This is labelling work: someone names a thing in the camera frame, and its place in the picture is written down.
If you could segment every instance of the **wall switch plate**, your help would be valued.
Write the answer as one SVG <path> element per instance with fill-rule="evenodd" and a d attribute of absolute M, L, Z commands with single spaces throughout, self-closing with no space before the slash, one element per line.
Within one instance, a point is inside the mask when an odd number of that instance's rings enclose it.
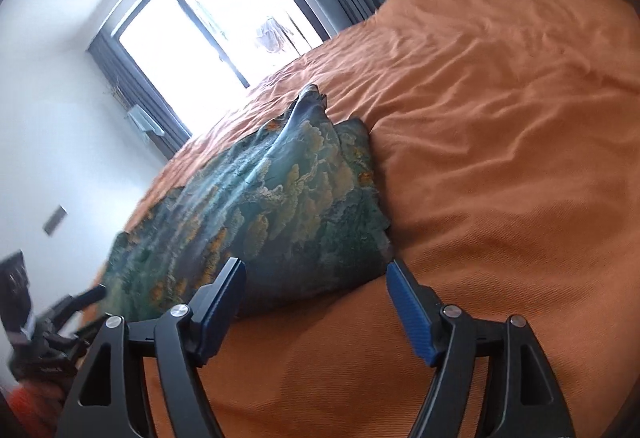
<path fill-rule="evenodd" d="M 62 206 L 58 205 L 58 208 L 53 212 L 50 218 L 42 227 L 43 230 L 47 233 L 48 236 L 53 234 L 53 231 L 58 228 L 58 225 L 64 220 L 66 217 L 66 211 L 62 208 Z"/>

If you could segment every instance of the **pillow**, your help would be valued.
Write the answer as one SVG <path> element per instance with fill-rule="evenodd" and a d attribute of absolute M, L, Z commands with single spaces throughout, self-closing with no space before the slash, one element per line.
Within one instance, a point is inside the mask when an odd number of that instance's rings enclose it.
<path fill-rule="evenodd" d="M 160 316 L 215 280 L 229 257 L 246 263 L 239 316 L 353 289 L 392 259 L 373 181 L 367 128 L 333 125 L 311 84 L 287 111 L 213 157 L 183 188 L 116 237 L 103 312 Z"/>

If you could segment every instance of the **window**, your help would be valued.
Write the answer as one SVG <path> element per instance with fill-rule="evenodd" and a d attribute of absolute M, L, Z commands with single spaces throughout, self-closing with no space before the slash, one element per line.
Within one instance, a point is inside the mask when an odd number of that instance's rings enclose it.
<path fill-rule="evenodd" d="M 145 0 L 117 37 L 196 134 L 328 39 L 304 0 Z"/>

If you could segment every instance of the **black equipment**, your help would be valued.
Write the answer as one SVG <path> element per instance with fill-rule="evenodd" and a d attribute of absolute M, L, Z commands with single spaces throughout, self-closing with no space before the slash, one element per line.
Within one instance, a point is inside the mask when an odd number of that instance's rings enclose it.
<path fill-rule="evenodd" d="M 21 256 L 10 259 L 20 268 Z M 26 274 L 20 275 L 26 288 Z M 431 288 L 418 285 L 400 261 L 389 264 L 386 282 L 417 355 L 436 367 L 409 438 L 458 436 L 475 358 L 487 356 L 490 372 L 476 438 L 575 437 L 556 378 L 523 317 L 514 315 L 505 323 L 475 320 L 458 306 L 444 305 Z M 245 283 L 244 263 L 231 258 L 188 305 L 134 323 L 105 315 L 62 338 L 57 331 L 66 320 L 102 299 L 105 291 L 96 287 L 66 297 L 36 320 L 28 343 L 14 346 L 11 370 L 19 380 L 39 378 L 67 387 L 56 438 L 154 438 L 142 358 L 155 357 L 176 438 L 224 438 L 196 368 L 217 354 Z M 2 436 L 18 438 L 16 424 L 0 410 Z"/>

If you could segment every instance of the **bed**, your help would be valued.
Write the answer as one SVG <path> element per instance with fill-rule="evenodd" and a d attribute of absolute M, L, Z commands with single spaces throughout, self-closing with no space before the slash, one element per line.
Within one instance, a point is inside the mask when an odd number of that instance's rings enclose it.
<path fill-rule="evenodd" d="M 525 315 L 577 436 L 620 436 L 612 422 L 640 372 L 640 23 L 630 1 L 388 0 L 191 140 L 127 230 L 314 82 L 333 122 L 357 116 L 369 129 L 389 235 L 418 281 L 476 318 Z M 171 436 L 153 361 L 145 368 L 158 436 Z M 479 361 L 463 438 L 484 374 Z M 200 375 L 230 438 L 401 438 L 431 371 L 379 278 L 235 323 Z"/>

